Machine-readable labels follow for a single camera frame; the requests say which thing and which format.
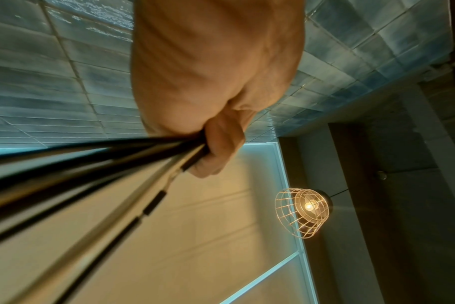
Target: hand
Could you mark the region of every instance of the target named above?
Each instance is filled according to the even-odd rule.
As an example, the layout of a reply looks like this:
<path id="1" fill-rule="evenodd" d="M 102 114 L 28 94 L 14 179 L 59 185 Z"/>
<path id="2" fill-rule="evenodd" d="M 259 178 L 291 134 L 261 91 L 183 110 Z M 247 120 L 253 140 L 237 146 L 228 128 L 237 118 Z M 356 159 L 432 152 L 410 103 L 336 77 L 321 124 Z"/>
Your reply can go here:
<path id="1" fill-rule="evenodd" d="M 303 0 L 136 1 L 132 90 L 148 133 L 204 128 L 211 153 L 191 172 L 219 172 L 289 86 L 303 22 Z"/>

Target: bundle of cables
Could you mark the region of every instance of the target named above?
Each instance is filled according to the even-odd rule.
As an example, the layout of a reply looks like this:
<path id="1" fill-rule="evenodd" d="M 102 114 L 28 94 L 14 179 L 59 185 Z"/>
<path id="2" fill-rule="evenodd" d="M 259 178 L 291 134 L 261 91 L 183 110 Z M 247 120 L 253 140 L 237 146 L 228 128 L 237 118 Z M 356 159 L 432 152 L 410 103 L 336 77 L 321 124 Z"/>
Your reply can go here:
<path id="1" fill-rule="evenodd" d="M 154 177 L 156 183 L 151 179 L 140 186 L 115 213 L 65 254 L 52 271 L 17 294 L 11 302 L 46 302 L 49 299 L 48 302 L 65 303 L 107 255 L 153 212 L 174 178 L 209 152 L 205 142 L 205 137 L 199 134 L 189 138 L 110 140 L 0 155 L 0 245 L 104 187 L 148 165 L 169 159 L 167 169 Z M 62 158 L 81 151 L 85 152 L 81 156 Z M 3 172 L 4 168 L 15 164 L 53 157 L 57 161 L 41 162 L 15 173 Z M 147 191 L 152 192 L 149 203 L 139 206 L 140 197 Z M 40 208 L 53 198 L 60 199 Z M 70 265 L 81 259 L 83 267 L 77 267 L 73 272 Z M 61 292 L 60 281 L 65 286 Z"/>

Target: hanging light fixture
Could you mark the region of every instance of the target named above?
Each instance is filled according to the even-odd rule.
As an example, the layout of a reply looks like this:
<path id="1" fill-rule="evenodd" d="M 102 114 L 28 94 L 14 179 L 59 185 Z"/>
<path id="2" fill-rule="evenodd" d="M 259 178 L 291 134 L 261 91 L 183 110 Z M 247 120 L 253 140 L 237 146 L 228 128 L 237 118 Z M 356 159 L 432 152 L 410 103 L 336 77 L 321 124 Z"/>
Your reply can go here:
<path id="1" fill-rule="evenodd" d="M 276 196 L 277 218 L 292 235 L 312 237 L 329 217 L 331 200 L 319 191 L 283 189 Z"/>

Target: skin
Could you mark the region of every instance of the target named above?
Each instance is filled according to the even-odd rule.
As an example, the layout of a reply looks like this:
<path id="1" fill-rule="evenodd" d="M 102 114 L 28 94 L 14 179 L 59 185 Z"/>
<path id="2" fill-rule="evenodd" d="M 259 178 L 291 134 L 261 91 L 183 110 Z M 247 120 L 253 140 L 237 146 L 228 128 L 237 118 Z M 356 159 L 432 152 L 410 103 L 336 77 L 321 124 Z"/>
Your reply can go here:
<path id="1" fill-rule="evenodd" d="M 146 130 L 204 129 L 210 154 L 190 171 L 219 173 L 289 87 L 303 46 L 304 0 L 136 1 L 131 81 Z"/>

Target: tiled wall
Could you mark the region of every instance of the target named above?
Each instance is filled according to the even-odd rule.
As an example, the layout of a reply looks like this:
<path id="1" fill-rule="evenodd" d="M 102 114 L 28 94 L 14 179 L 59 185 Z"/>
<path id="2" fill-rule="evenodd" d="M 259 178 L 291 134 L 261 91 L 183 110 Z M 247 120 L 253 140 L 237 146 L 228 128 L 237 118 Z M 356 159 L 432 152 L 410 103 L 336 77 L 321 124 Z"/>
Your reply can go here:
<path id="1" fill-rule="evenodd" d="M 0 147 L 145 136 L 128 0 L 0 1 Z M 307 0 L 304 53 L 247 141 L 265 142 L 452 49 L 448 0 Z"/>

